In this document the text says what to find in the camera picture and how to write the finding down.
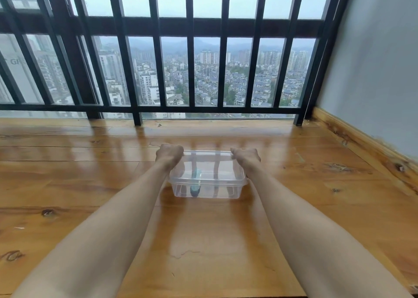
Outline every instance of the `wood knot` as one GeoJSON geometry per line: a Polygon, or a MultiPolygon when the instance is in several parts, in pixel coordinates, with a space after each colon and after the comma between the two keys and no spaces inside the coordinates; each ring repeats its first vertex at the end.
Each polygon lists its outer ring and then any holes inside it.
{"type": "Polygon", "coordinates": [[[53,216],[55,214],[54,209],[44,209],[42,210],[42,216],[53,216]]]}
{"type": "Polygon", "coordinates": [[[7,252],[6,254],[3,254],[0,259],[2,258],[6,258],[7,261],[12,262],[17,260],[18,258],[21,258],[22,256],[25,256],[21,251],[17,250],[17,251],[10,251],[7,252]]]}
{"type": "Polygon", "coordinates": [[[396,169],[397,169],[398,171],[400,171],[401,173],[405,173],[405,167],[404,167],[402,164],[400,164],[400,163],[396,163],[394,166],[395,166],[395,167],[396,167],[396,169]]]}

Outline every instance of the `hand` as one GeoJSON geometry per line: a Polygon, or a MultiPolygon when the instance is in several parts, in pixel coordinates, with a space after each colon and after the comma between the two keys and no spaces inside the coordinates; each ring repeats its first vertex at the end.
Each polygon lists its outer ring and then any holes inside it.
{"type": "Polygon", "coordinates": [[[257,166],[261,158],[255,148],[231,148],[233,159],[242,166],[245,171],[251,170],[254,166],[257,166]]]}
{"type": "Polygon", "coordinates": [[[184,148],[181,145],[163,143],[157,151],[155,162],[164,163],[168,170],[172,170],[183,156],[184,148]]]}

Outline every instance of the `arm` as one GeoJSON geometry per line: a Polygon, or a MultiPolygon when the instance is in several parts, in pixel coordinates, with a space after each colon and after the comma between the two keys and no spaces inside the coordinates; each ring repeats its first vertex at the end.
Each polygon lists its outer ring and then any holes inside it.
{"type": "Polygon", "coordinates": [[[53,249],[13,298],[115,297],[141,245],[155,201],[181,146],[163,144],[155,164],[53,249]]]}
{"type": "Polygon", "coordinates": [[[309,297],[411,298],[346,230],[268,174],[256,149],[231,151],[257,189],[280,248],[309,297]]]}

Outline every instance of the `wooden floor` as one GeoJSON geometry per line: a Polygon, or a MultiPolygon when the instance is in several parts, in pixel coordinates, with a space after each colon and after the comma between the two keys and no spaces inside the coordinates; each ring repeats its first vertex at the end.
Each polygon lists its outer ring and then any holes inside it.
{"type": "MultiPolygon", "coordinates": [[[[418,203],[314,122],[0,120],[0,295],[146,171],[163,142],[255,147],[288,188],[347,229],[405,287],[418,285],[418,203]]],[[[176,198],[166,186],[118,297],[305,295],[257,193],[176,198]]]]}

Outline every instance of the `clear plastic container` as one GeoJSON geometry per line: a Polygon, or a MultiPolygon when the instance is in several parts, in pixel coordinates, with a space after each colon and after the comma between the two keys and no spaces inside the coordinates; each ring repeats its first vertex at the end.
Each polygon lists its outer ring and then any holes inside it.
{"type": "Polygon", "coordinates": [[[247,178],[231,152],[184,151],[169,182],[176,197],[236,199],[247,178]]]}

